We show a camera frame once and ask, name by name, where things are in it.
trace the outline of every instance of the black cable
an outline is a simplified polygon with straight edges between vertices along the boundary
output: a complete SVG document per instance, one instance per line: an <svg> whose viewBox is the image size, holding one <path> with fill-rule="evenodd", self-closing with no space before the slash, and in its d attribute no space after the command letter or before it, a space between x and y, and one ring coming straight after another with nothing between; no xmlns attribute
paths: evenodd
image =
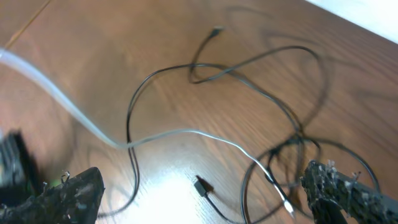
<svg viewBox="0 0 398 224"><path fill-rule="evenodd" d="M293 110L288 107L287 104L285 104L282 100L278 99L277 97L275 97L274 95L266 92L265 90L263 90L262 88L258 87L255 83L253 83L252 81L250 81L248 78L246 78L244 75L236 72L236 69L245 66L249 63L252 63L256 60L259 60L261 58L264 58L266 56L275 54L277 52L283 51L283 50L290 50L290 49L299 49L299 50L304 50L308 53L310 53L315 60L318 62L318 66L320 68L320 73L322 73L322 71L325 70L323 63L320 60L320 57L311 49L303 47L303 46L286 46L286 47L279 47L277 49L274 50L270 50L268 52L264 52L262 54L259 54L253 58L250 58L248 60L245 60L241 63L238 63L232 67L227 67L225 65L220 65L220 64L215 64L215 63L197 63L197 60L199 58L199 55L201 53L201 51L205 48L206 44L215 36L217 36L220 33L221 29L219 28L215 28L212 30L212 32L210 33L210 35L201 43L199 49L197 50L197 52L195 53L192 63L189 64L185 64L185 65L177 65L177 66L173 66L173 67L169 67L169 68L164 68L161 70L158 70L152 74L150 74L149 76L147 76L144 81L142 81L142 83L138 86L138 88L135 90L131 100L130 100L130 104L127 110L127 121L126 121L126 133L127 133L127 142L131 142L131 135L130 135L130 120L131 120L131 114L132 114L132 110L134 105L136 104L137 98L139 96L139 92L140 89L144 86L144 84L151 78L153 78L155 75L160 74L162 72L168 71L168 70L174 70L174 69L178 69L178 68L186 68L188 67L188 80L190 83L192 84L199 84L199 83L203 83L203 82L208 82L211 80L215 80L217 78L222 77L225 74L229 74L232 77L238 79L239 81L241 81L242 83L244 83L245 85L247 85L249 88L252 88L253 90L257 91L258 93L260 93L262 96L265 96L266 98L270 99L272 102L274 102L286 115L286 117L288 118L288 120L292 123L293 129L294 129L294 133L284 142L280 143L278 146L276 146L273 149L270 149L268 151L263 152L257 159L260 161L262 158L264 158L266 155L270 154L270 158L268 160L268 166L267 166L267 170L270 172L271 174L271 179L266 178L270 183L272 184L276 184L277 188L284 193L284 191L282 190L281 187L288 187L290 189L289 194L286 196L286 198L288 199L288 201L295 207L295 209L297 211L299 211L300 213L303 213L306 217L311 218L310 215L304 213L301 209L299 209L297 206L294 205L294 203L292 203L289 198L292 196L292 191L291 189L293 189L294 187L299 185L299 175L300 175L300 170L301 167L303 166L303 156L302 156L302 152L303 150L305 150L305 142L310 141L312 143L314 143L316 145L316 147L318 148L318 151L320 153L320 145L318 142L321 142L323 144L332 144L334 146L336 146L337 148L340 148L341 150L344 150L348 153L350 153L352 156L354 156L355 159L359 160L363 166L365 166L365 168L368 170L369 174L372 177L372 180L374 182L374 185L376 187L376 190L379 192L379 184L377 182L376 176L374 175L374 172L371 170L371 168L369 167L369 165L362 159L360 158L357 154L355 154L353 151L349 150L348 148L344 147L343 145L341 145L340 143L335 143L329 140L324 140L324 139L315 139L315 138L305 138L304 137L304 133L303 133L303 127L302 124L300 123L297 115L293 112ZM221 71L215 75L209 76L208 78L204 78L201 80L194 80L195 78L198 78L198 75L195 73L195 68L196 67L212 67L212 68L218 68ZM286 183L286 184L280 184L278 183L271 171L270 168L270 163L273 159L273 157L278 154L285 146L291 145L291 144L296 144L297 145L297 150L298 150L298 157L297 157L297 169L296 169L296 173L295 173L295 182L294 183ZM123 210L125 210L128 206L130 206L130 204L134 201L137 192L138 192L138 188L139 188L139 167L138 167L138 161L137 161L137 157L136 157L136 153L135 153L135 149L132 147L129 149L129 157L130 157L130 161L132 164L132 169L133 169L133 173L134 173L134 190L132 193L131 198L128 200L127 204L125 204L123 207L113 211L113 212L109 212L109 213L101 213L98 215L98 218L103 218L103 217L107 217L110 215L115 215ZM268 217L270 217L271 215L273 215L276 211L278 211L278 209L280 209L283 206L283 203L281 202L278 206L276 206L274 209L271 210L271 212L269 212L268 214L265 214L263 217L257 219L254 222L250 222L249 221L249 214L248 214L248 208L247 208L247 187L248 187L248 182L249 182L249 178L251 176L251 173L253 172L254 168L255 168L256 164L254 162L251 163L251 165L249 166L249 168L247 169L245 176L243 178L242 181L242 185L241 185L241 191L240 191L240 206L241 206L241 214L242 214L242 218L243 218L243 223L259 223L264 221L265 219L267 219ZM206 198L206 200L209 202L209 204L214 208L214 210L216 211L216 213L226 222L228 223L232 223L232 224L238 224L239 222L230 220L228 217L224 216L220 210L217 208L217 206L210 200L210 198L207 196L207 194L205 194L204 196Z"/></svg>
<svg viewBox="0 0 398 224"><path fill-rule="evenodd" d="M196 176L197 181L194 183L194 186L197 190L197 192L199 193L200 196L204 197L207 202L213 207L214 211L227 223L230 224L242 224L240 222L234 221L229 219L227 216L225 216L219 209L218 207L214 204L214 202L209 198L208 194L209 192L212 191L212 187L209 186L209 184L203 180L201 177ZM282 203L280 203L280 205L276 208L274 208L273 210L271 210L270 213L268 213L265 217L263 217L263 219L266 219L267 217L271 216L274 212L278 211L278 209L282 206ZM263 221L263 219L260 219L254 223L259 223L261 221Z"/></svg>

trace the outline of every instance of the wood grain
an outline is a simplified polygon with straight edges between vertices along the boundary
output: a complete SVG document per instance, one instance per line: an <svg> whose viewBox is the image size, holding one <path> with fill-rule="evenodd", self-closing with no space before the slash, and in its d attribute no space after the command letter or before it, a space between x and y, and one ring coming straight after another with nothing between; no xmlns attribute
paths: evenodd
<svg viewBox="0 0 398 224"><path fill-rule="evenodd" d="M209 44L201 62L232 65L283 45L304 45L321 54L327 67L321 75L314 59L298 50L265 58L241 72L302 119L326 90L328 98L311 118L307 134L339 141L361 155L377 174L382 191L398 199L398 47L307 2L54 0L11 50L45 72L107 133L125 141L127 106L141 80L160 68L188 63L218 24L226 30ZM33 83L1 68L0 127L22 129L49 179L58 178L62 170L78 174L98 167L106 187L100 211L122 206L134 184L127 152L104 145ZM190 85L186 70L154 80L131 121L133 139L175 128L218 134L255 155L292 132L274 104L238 81L224 77ZM294 152L285 151L281 162L273 164L279 180L286 179L283 161L294 161ZM240 220L239 188L250 161L235 148L182 134L139 146L137 156L142 176L137 200L99 223L222 223L195 192L195 175L214 186L211 197L220 209ZM313 156L310 148L306 159ZM358 162L332 147L323 148L322 162L327 159L347 175L364 172ZM360 181L371 185L367 175ZM304 193L298 196L307 207ZM259 170L248 197L252 219L279 202ZM311 223L300 215L298 222ZM266 223L292 221L280 210Z"/></svg>

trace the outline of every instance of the black connector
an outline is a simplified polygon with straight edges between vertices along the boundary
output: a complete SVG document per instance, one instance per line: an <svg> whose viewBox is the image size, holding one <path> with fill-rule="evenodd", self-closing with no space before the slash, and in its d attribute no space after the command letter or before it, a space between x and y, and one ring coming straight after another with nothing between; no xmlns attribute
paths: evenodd
<svg viewBox="0 0 398 224"><path fill-rule="evenodd" d="M220 34L220 32L223 31L223 29L224 29L223 26L214 26L213 30L211 31L211 33L209 35L209 39Z"/></svg>
<svg viewBox="0 0 398 224"><path fill-rule="evenodd" d="M196 175L197 181L193 184L201 197L204 197L208 192L211 192L213 188L211 185Z"/></svg>

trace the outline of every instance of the tangled cable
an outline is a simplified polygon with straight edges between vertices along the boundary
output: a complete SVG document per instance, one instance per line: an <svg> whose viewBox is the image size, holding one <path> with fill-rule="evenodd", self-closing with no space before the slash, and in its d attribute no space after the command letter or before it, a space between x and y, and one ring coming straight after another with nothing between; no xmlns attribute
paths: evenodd
<svg viewBox="0 0 398 224"><path fill-rule="evenodd" d="M284 206L286 208L286 210L293 216L294 215L294 208L299 211L300 213L303 213L306 217L311 218L311 214L306 214L304 213L298 206L295 206L294 203L292 203L289 198L292 195L292 189L299 186L299 177L300 177L300 170L302 170L303 167L303 151L305 150L305 144L306 143L312 143L314 144L317 149L318 149L318 156L320 156L320 151L321 151L321 144L329 144L332 146L335 146L337 149L340 149L342 151L347 152L348 154L350 154L351 156L353 156L355 159L357 159L364 167L365 169L369 172L369 175L372 178L372 182L373 185L376 189L377 192L380 193L380 187L379 187L379 183L376 179L376 176L374 174L374 172L372 171L372 169L370 168L370 166L366 163L366 161L364 161L362 158L360 158L357 154L355 154L353 151L351 151L350 149L348 149L347 147L343 146L342 144L338 143L338 142L333 142L327 139L318 139L318 138L310 138L308 136L305 135L304 133L304 124L306 122L301 123L297 117L297 115L292 111L291 108L289 108L289 106L287 104L285 104L282 100L278 99L276 96L266 92L265 90L263 90L262 88L260 88L259 86L257 86L255 83L253 83L252 81L250 81L248 78L246 78L244 75L238 73L236 70L242 66L245 66L249 63L252 63L256 60L259 60L261 58L264 58L266 56L272 55L272 54L276 54L278 52L281 52L283 50L290 50L290 49L299 49L299 50L304 50L306 52L308 52L309 54L311 54L317 61L319 69L320 69L320 74L323 75L323 72L325 71L324 68L324 64L322 63L321 58L311 49L307 48L307 47L303 47L303 46L298 46L298 45L293 45L293 46L286 46L286 47L279 47L273 50L270 50L268 52L264 52L262 54L259 54L253 58L250 58L248 60L245 60L241 63L238 63L232 67L227 67L225 65L220 65L220 64L215 64L215 63L197 63L197 60L200 56L201 51L205 48L206 44L214 37L216 37L220 31L222 29L220 27L215 27L211 33L209 34L209 36L201 43L199 49L197 50L197 52L195 53L193 60L191 63L189 64L185 64L185 65L177 65L174 67L169 67L169 68L164 68L161 70L158 70L152 74L150 74L148 77L146 77L144 79L144 81L139 85L139 87L137 88L137 90L134 92L131 100L130 100L130 104L129 104L129 108L127 111L127 120L126 120L126 134L127 134L127 144L123 144L123 143L119 143L115 140L112 140L111 138L109 138L104 132L102 132L102 130L100 130L90 119L88 119L74 104L73 102L61 91L59 90L59 88L54 85L51 80L49 80L42 72L40 72L40 70L38 70L37 68L35 68L33 65L31 65L29 62L23 60L22 58L18 57L17 55L14 55L11 52L8 52L6 49L0 49L0 63L3 63L11 68L13 68L14 70L17 70L18 72L20 72L21 74L25 75L27 78L31 79L32 81L35 81L39 86L41 86L47 93L49 93L55 100L57 100L67 111L69 111L71 113L72 116L74 116L77 120L80 121L80 123L82 125L84 125L84 127L86 127L87 129L89 129L94 135L96 135L98 138L100 138L102 141L104 141L105 143L109 144L110 146L116 147L116 148L126 148L128 149L128 153L129 153L129 158L131 161L131 165L132 165L132 171L134 174L134 190L133 193L130 197L130 199L127 201L127 203L122 206L121 208L114 210L112 212L107 212L107 213L99 213L98 214L98 218L104 218L104 217L108 217L108 216L113 216L118 214L119 212L122 212L123 210L125 210L126 208L128 208L128 206L130 206L130 204L134 201L137 193L138 193L138 188L139 188L139 182L140 182L140 173L139 173L139 166L138 166L138 161L137 161L137 156L136 156L136 152L135 152L135 148L134 146L138 146L140 144L144 144L146 142L149 141L153 141L156 139L160 139L160 138L164 138L167 136L170 136L172 134L179 134L179 133L196 133L196 134L201 134L202 136L206 136L209 138L213 138L213 139L217 139L223 142L226 142L228 144L231 144L235 147L237 147L239 150L241 150L246 156L248 156L250 159L252 159L252 163L249 166L249 168L247 169L245 176L243 178L242 184L241 184L241 190L240 190L240 207L241 207L241 215L243 218L243 223L259 223L264 221L266 218L270 217L273 213L275 213L276 211L278 211L278 209L282 206ZM197 75L196 73L196 68L197 67L212 67L212 68L217 68L220 69L221 71L215 75L212 75L208 78L202 78L199 79L200 77ZM178 130L172 130L172 131L167 131L164 133L160 133L160 134L156 134L153 136L149 136L146 137L144 139L141 139L139 141L132 141L131 138L131 133L130 133L130 121L131 121L131 115L132 115L132 110L134 108L134 105L136 104L136 101L138 99L139 96L139 92L141 90L141 88L144 86L144 84L151 79L152 77L154 77L155 75L161 74L164 71L167 70L174 70L174 69L178 69L178 68L188 68L188 81L192 84L200 84L200 83L204 83L204 82L209 82L212 80L216 80L217 78L222 77L223 75L231 75L233 78L236 78L237 80L239 80L240 82L242 82L243 84L247 85L249 88L253 89L254 91L258 92L259 94L261 94L262 96L265 96L266 98L268 98L269 100L271 100L273 103L275 103L281 110L282 112L286 115L287 119L290 121L290 123L292 124L293 127L293 133L290 135L290 137L288 137L285 141L283 141L282 143L278 144L277 146L273 147L272 149L266 150L265 152L263 152L260 156L258 156L257 158L253 157L252 155L248 154L241 146L239 146L238 144L231 142L227 139L223 139L221 137L218 136L214 136L212 134L209 133L205 133L203 131L200 130L196 130L196 129L178 129ZM327 92L323 92L321 94L320 99L324 100L326 98L326 94ZM273 158L278 155L283 148L285 148L286 146L290 146L290 145L296 145L297 146L297 169L295 171L295 179L294 182L292 183L283 183L280 184L278 183L278 181L276 181L272 170L271 170L271 162L273 160ZM261 159L263 159L265 156L269 156L268 161L267 161L267 165L264 166L260 163ZM250 176L253 172L254 167L258 165L263 171L264 171L264 175L265 175L265 179L272 184L276 190L278 191L278 193L280 194L280 197L282 199L282 202L276 206L274 209L271 210L271 212L269 212L268 214L265 214L263 217L257 219L256 221L251 222L250 218L249 218L249 214L248 214L248 208L247 208L247 192L248 192L248 182L250 179ZM288 187L289 188L289 194L286 195L286 193L282 190L282 187ZM233 221L231 219L229 219L228 217L226 217L225 215L223 215L222 212L220 212L220 210L218 209L218 207L210 200L210 198L207 195L207 192L204 193L203 195L206 200L210 203L210 205L215 209L215 212L222 218L224 219L226 222L228 223L233 223L233 224L237 224L240 222L236 222Z"/></svg>
<svg viewBox="0 0 398 224"><path fill-rule="evenodd" d="M263 90L262 88L258 87L255 83L253 83L252 81L250 81L248 78L246 78L244 75L238 73L236 71L236 69L245 66L251 62L254 62L256 60L259 60L261 58L264 58L266 56L281 52L283 50L290 50L290 49L299 49L299 50L304 50L306 52L308 52L310 55L312 55L314 57L314 59L317 61L318 63L318 67L320 70L320 75L323 75L323 72L325 71L325 66L321 60L321 58L319 57L318 54L316 54L313 50L307 48L307 47L303 47L303 46L298 46L298 45L292 45L292 46L286 46L286 47L279 47L277 49L273 49L267 52L264 52L262 54L259 54L253 58L250 58L248 60L245 60L241 63L238 63L232 67L227 67L225 65L220 65L220 64L215 64L215 63L197 63L198 58L202 52L202 50L205 48L206 44L214 37L216 37L220 32L222 31L222 28L220 27L215 27L209 34L209 36L200 44L198 50L196 51L196 53L194 54L193 60L191 61L191 63L189 64L185 64L185 65L177 65L174 67L169 67L169 68L164 68L161 70L158 70L154 73L152 73L151 75L149 75L148 77L146 77L144 79L144 81L139 85L139 87L137 88L137 90L134 92L133 97L131 98L130 104L129 104L129 108L127 111L127 121L126 121L126 133L127 133L127 143L132 142L132 138L131 138L131 133L130 133L130 120L131 120L131 114L132 114L132 110L133 107L137 101L137 97L138 97L138 93L140 91L140 89L144 86L144 84L146 83L146 81L148 81L150 78L152 78L153 76L160 74L164 71L167 70L174 70L174 69L178 69L178 68L188 68L188 81L192 84L200 84L200 83L204 83L204 82L209 82L212 80L216 80L217 78L222 77L223 75L231 75L233 78L236 78L237 80L239 80L240 82L244 83L245 85L247 85L249 88L252 88L253 90L255 90L256 92L258 92L259 94L261 94L262 96L265 96L266 98L268 98L269 100L271 100L272 102L274 102L281 110L282 112L286 115L287 119L290 121L290 123L292 124L292 127L294 129L294 132L283 142L281 142L280 144L276 145L275 147L273 147L272 149L266 150L264 151L260 156L258 156L256 159L257 161L260 161L261 159L263 159L266 156L269 156L269 159L267 161L267 165L266 165L266 169L269 173L269 175L265 175L266 180L270 183L273 184L275 186L275 188L278 190L278 192L281 194L282 199L285 198L285 201L282 201L279 205L277 205L275 208L273 208L269 213L263 215L261 218L258 218L257 220L251 222L250 218L249 218L249 214L248 214L248 207L247 207L247 193L248 193L248 182L250 179L250 176L256 166L256 162L253 161L250 166L248 167L244 178L242 180L241 183L241 190L240 190L240 194L239 194L239 198L240 198L240 208L241 208L241 215L243 218L243 223L244 224L248 224L248 223L260 223L264 220L266 220L267 218L269 218L271 215L273 215L276 211L278 211L278 209L280 209L282 206L285 205L286 208L286 202L288 202L289 204L291 204L297 211L299 211L300 213L304 214L307 218L312 218L312 214L306 214L305 212L303 212L298 206L296 206L293 202L291 202L289 200L289 198L292 196L292 189L295 187L298 187L300 184L299 182L299 177L300 177L300 170L302 170L303 167L303 151L305 150L305 145L307 143L312 143L317 147L317 159L319 159L320 157L320 151L321 151L321 144L329 144L331 146L335 146L337 149L342 150L347 152L349 155L353 156L355 159L357 159L364 167L365 169L369 172L369 175L372 178L372 182L373 185L376 189L377 192L380 192L380 186L379 183L377 181L376 175L374 174L374 172L372 171L372 169L370 168L370 166L366 163L366 161L364 161L361 157L359 157L357 154L355 154L353 151L351 151L350 149L348 149L347 147L345 147L344 145L338 143L338 142L333 142L327 139L318 139L318 138L310 138L307 137L304 134L304 129L303 129L303 124L299 121L297 115L292 111L292 109L289 108L288 105L286 105L282 100L278 99L276 96L273 96L272 94L266 92L265 90ZM197 67L212 67L212 68L218 68L220 69L220 73L217 73L215 75L209 76L208 78L202 78L200 79L200 76L197 75L196 73L196 68ZM327 93L323 93L321 95L321 98L326 98L324 94ZM296 145L297 146L297 152L298 152L298 156L297 156L297 168L295 171L295 179L294 182L292 183L283 183L280 184L278 183L278 181L276 181L276 179L273 176L272 170L271 170L271 162L273 160L273 158L278 155L284 148L286 148L287 146L290 145ZM137 156L136 156L136 152L135 149L133 147L131 147L129 149L129 158L131 161L131 165L132 165L132 171L134 174L134 179L135 179L135 183L134 183L134 190L132 193L131 198L128 200L128 202L121 208L109 212L109 213L100 213L98 215L98 218L104 218L110 215L115 215L123 210L125 210L135 199L137 192L138 192L138 188L139 188L139 181L140 181L140 173L139 173L139 166L138 166L138 161L137 161ZM282 187L288 187L289 188L289 194L286 195L286 193L282 190ZM214 208L215 212L226 222L228 223L232 223L232 224L238 224L240 222L234 221L229 219L228 217L226 217L219 209L218 207L210 200L210 198L207 196L207 194L205 194L205 198L206 200L209 202L209 204Z"/></svg>

